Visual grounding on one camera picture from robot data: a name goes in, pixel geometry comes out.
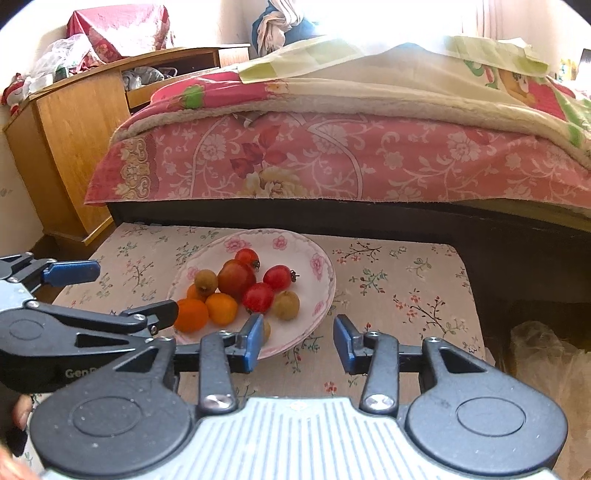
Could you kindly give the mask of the orange mandarin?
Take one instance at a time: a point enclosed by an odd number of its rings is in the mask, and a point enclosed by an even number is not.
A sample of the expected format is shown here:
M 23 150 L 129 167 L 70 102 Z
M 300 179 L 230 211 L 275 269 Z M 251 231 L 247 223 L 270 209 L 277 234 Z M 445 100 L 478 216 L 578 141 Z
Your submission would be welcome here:
M 194 333 L 209 322 L 209 312 L 204 301 L 186 298 L 177 301 L 174 328 L 181 333 Z

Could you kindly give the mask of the brown longan fruit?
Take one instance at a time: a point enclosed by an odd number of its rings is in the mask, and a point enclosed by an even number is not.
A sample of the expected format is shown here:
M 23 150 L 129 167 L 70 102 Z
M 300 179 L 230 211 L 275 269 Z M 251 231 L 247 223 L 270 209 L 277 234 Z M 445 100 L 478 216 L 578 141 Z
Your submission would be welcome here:
M 217 275 L 208 269 L 199 270 L 193 278 L 193 285 L 199 297 L 208 297 L 218 288 Z
M 283 321 L 290 321 L 300 312 L 300 298 L 293 291 L 283 291 L 274 298 L 271 307 L 273 315 Z
M 270 333 L 271 333 L 270 322 L 267 320 L 264 320 L 263 321 L 263 345 L 266 345 L 266 343 L 269 341 Z

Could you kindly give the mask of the red cherry tomato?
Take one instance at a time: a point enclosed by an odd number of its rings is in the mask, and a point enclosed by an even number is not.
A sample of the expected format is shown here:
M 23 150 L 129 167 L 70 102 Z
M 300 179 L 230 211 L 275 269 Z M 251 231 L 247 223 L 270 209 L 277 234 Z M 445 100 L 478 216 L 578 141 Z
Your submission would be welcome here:
M 297 281 L 298 274 L 286 265 L 271 267 L 263 275 L 263 283 L 269 286 L 273 292 L 283 292 Z
M 242 296 L 242 305 L 249 313 L 266 313 L 273 305 L 274 292 L 265 282 L 253 284 Z

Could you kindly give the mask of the small orange on plate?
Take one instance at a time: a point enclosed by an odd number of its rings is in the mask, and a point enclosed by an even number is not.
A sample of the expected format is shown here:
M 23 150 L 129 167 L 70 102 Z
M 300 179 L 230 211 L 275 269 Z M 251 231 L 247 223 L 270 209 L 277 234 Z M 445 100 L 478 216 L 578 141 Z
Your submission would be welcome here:
M 205 301 L 204 295 L 202 295 L 197 290 L 197 287 L 193 283 L 191 283 L 190 284 L 190 287 L 188 287 L 187 290 L 186 290 L 186 298 L 187 299 L 194 299 L 194 300 Z

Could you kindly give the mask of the front orange on plate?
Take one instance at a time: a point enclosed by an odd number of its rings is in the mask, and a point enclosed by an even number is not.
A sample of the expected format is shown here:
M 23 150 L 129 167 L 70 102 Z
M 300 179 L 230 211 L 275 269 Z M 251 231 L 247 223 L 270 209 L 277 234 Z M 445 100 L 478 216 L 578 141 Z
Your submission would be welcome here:
M 238 303 L 228 294 L 214 293 L 206 300 L 209 319 L 217 326 L 228 326 L 235 321 Z

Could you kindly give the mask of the large red tomato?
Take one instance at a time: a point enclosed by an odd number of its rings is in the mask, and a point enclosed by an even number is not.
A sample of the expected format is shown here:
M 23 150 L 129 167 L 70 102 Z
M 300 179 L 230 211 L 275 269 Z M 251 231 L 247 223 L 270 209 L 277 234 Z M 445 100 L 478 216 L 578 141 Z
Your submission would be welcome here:
M 256 275 L 249 265 L 236 259 L 230 259 L 223 264 L 221 271 L 218 272 L 217 283 L 221 293 L 240 302 L 245 292 L 256 284 Z

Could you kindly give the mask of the floral tablecloth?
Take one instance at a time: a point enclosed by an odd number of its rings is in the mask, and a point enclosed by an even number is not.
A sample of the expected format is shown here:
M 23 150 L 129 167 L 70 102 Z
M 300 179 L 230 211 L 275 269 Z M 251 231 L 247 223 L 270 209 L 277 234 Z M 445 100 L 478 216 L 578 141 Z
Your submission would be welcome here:
M 440 337 L 478 357 L 484 341 L 466 267 L 445 244 L 311 236 L 298 257 L 287 234 L 254 237 L 230 229 L 123 224 L 96 250 L 99 278 L 63 289 L 55 304 L 115 314 L 167 298 L 183 298 L 198 269 L 217 270 L 243 247 L 263 268 L 297 271 L 300 315 L 294 335 L 271 324 L 280 350 L 254 372 L 235 376 L 239 400 L 252 396 L 358 399 L 363 377 L 342 369 L 332 321 L 344 314 L 362 331 L 418 345 Z

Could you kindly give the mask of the white floral plate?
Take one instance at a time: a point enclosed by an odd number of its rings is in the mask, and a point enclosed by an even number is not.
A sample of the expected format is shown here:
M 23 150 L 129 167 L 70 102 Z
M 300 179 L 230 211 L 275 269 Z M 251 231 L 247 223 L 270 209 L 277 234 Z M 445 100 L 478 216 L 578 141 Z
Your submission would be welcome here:
M 242 230 L 201 247 L 168 296 L 180 304 L 172 332 L 181 344 L 237 331 L 250 314 L 263 314 L 259 357 L 266 359 L 294 347 L 322 322 L 335 297 L 335 269 L 325 250 L 304 235 Z

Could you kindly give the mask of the small red tomato behind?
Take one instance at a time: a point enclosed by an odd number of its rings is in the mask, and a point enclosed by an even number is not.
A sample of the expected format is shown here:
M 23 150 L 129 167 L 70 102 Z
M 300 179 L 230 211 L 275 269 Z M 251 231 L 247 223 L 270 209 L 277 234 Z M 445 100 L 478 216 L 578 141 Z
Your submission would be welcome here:
M 248 265 L 254 272 L 259 271 L 260 267 L 260 260 L 259 254 L 256 251 L 252 250 L 252 248 L 242 248 L 235 253 L 235 260 L 242 262 L 245 265 Z

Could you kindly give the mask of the wooden nightstand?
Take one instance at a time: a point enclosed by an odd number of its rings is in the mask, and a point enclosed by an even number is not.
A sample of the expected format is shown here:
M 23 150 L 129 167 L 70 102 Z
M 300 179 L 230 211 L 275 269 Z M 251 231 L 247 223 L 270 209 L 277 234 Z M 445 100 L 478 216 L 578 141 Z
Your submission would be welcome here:
M 166 84 L 127 91 L 123 72 L 176 67 L 187 78 L 248 59 L 246 44 L 159 50 L 92 68 L 30 95 L 4 133 L 44 234 L 88 246 L 112 223 L 106 208 L 85 205 L 88 183 L 116 128 Z

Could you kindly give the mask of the plastic bag on floor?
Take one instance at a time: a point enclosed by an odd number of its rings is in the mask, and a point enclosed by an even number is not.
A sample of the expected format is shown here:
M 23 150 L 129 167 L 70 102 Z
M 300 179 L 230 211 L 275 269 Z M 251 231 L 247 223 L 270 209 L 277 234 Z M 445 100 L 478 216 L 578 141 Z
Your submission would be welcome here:
M 563 479 L 590 477 L 590 353 L 559 339 L 538 321 L 511 330 L 510 372 L 552 398 L 568 420 L 568 435 L 555 465 Z

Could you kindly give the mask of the pink floral bed sheet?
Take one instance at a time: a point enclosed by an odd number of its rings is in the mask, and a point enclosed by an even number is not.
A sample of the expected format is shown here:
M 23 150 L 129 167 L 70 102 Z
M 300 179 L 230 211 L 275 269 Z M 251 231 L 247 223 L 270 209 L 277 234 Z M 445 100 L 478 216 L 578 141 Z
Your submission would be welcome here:
M 89 205 L 222 198 L 516 200 L 590 206 L 590 173 L 534 133 L 444 122 L 379 98 L 290 95 L 232 72 L 157 90 L 113 134 Z

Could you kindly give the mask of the santa toy figure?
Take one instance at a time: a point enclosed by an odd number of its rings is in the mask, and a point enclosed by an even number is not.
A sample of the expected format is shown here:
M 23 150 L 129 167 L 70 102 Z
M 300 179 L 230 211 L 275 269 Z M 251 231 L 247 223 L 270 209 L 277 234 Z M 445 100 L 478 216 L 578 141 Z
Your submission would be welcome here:
M 24 76 L 20 73 L 16 73 L 12 77 L 10 84 L 3 91 L 1 104 L 9 108 L 11 116 L 18 112 L 21 103 L 26 98 L 24 93 L 24 83 Z

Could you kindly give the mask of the red cloth bundle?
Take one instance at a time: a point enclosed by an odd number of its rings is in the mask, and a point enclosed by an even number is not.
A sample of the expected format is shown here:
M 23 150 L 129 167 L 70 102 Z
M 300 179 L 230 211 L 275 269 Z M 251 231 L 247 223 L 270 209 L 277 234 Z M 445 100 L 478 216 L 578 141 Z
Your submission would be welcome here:
M 75 10 L 66 36 L 84 34 L 105 63 L 172 48 L 174 35 L 162 4 L 126 4 Z

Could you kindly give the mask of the cream fleece blanket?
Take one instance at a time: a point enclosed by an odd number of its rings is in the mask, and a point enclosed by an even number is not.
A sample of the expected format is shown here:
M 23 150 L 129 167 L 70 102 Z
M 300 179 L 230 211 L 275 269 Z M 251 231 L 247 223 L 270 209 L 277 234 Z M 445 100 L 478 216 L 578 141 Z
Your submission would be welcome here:
M 529 45 L 482 37 L 382 47 L 317 37 L 160 88 L 111 141 L 229 113 L 368 114 L 534 135 L 589 167 L 590 102 L 548 70 Z

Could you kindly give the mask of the blue white clothes pile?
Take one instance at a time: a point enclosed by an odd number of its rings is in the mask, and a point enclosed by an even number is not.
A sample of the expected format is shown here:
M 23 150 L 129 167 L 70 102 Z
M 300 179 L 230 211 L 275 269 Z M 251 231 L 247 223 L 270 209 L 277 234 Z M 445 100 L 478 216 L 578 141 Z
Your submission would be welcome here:
M 284 46 L 321 36 L 310 1 L 270 0 L 252 23 L 250 39 L 259 57 Z

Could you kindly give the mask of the dark bed frame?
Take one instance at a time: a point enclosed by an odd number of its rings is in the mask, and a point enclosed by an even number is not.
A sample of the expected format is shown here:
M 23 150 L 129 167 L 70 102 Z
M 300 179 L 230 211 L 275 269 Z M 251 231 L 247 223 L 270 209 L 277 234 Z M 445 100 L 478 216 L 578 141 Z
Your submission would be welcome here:
M 349 240 L 346 263 L 365 257 L 419 278 L 443 249 L 457 252 L 486 339 L 538 321 L 577 347 L 590 346 L 590 222 L 557 207 L 510 200 L 377 203 L 328 199 L 110 202 L 116 223 L 275 227 Z

